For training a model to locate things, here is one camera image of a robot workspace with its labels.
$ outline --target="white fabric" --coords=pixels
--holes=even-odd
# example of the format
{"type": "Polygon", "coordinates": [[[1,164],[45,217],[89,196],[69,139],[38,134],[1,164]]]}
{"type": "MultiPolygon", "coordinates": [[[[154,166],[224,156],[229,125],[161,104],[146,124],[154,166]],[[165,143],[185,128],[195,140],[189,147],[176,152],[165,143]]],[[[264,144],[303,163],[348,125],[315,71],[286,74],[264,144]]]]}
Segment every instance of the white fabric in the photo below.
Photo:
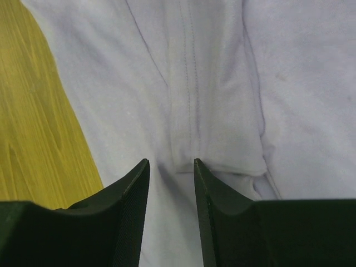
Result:
{"type": "Polygon", "coordinates": [[[244,21],[281,198],[356,197],[356,1],[249,0],[244,21]]]}
{"type": "Polygon", "coordinates": [[[140,266],[202,266],[196,157],[254,200],[356,197],[354,0],[22,2],[104,186],[150,160],[140,266]]]}

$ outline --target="wooden floor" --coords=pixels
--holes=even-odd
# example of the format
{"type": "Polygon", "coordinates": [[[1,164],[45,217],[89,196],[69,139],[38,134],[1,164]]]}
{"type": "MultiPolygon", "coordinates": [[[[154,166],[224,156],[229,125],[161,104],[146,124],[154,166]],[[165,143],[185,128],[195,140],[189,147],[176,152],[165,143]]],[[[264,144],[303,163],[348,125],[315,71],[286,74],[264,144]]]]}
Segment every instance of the wooden floor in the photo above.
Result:
{"type": "Polygon", "coordinates": [[[102,189],[37,23],[0,1],[0,201],[67,208],[102,189]]]}

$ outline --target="wooden surface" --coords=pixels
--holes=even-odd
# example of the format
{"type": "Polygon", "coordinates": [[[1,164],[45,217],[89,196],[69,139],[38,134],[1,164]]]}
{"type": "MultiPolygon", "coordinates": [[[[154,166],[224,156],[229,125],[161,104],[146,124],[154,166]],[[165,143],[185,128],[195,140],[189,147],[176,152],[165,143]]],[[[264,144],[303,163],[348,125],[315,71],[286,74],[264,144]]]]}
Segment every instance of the wooden surface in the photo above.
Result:
{"type": "Polygon", "coordinates": [[[67,208],[102,189],[47,42],[19,0],[0,0],[0,201],[67,208]]]}

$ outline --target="white pants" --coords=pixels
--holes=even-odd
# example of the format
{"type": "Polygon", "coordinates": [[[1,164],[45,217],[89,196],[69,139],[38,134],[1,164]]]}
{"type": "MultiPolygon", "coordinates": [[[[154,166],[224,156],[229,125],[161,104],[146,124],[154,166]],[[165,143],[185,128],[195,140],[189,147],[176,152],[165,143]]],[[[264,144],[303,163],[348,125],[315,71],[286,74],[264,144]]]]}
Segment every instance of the white pants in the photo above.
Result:
{"type": "Polygon", "coordinates": [[[202,266],[197,157],[254,200],[356,197],[355,0],[22,2],[103,184],[150,160],[140,266],[202,266]]]}

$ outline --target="black plastic piece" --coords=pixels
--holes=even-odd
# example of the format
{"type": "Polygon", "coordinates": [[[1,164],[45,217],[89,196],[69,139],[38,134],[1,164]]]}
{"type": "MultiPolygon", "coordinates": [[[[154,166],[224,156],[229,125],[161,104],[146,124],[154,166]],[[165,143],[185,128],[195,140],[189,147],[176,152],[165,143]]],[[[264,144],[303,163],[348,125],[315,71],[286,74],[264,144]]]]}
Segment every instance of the black plastic piece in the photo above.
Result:
{"type": "Polygon", "coordinates": [[[149,179],[144,159],[67,210],[0,202],[0,266],[138,266],[149,179]]]}
{"type": "Polygon", "coordinates": [[[194,162],[205,267],[356,266],[356,200],[256,201],[194,162]]]}

